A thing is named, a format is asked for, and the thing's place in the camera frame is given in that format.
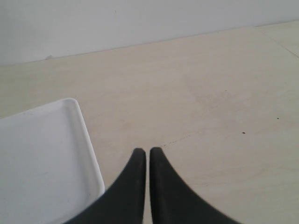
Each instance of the white wall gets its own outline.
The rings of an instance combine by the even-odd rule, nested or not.
[[[299,0],[0,0],[0,64],[299,19]]]

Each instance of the beige floor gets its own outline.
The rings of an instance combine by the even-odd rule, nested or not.
[[[162,146],[231,217],[298,224],[298,37],[291,22],[0,67],[0,118],[76,98],[107,187],[133,148]]]

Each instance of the white tray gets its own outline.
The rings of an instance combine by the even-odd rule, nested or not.
[[[75,99],[0,119],[0,224],[60,224],[104,190]]]

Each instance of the floor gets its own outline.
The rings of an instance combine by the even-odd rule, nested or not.
[[[298,36],[295,21],[2,66],[0,118],[75,98],[106,187],[135,147],[161,146],[229,216],[297,224]]]

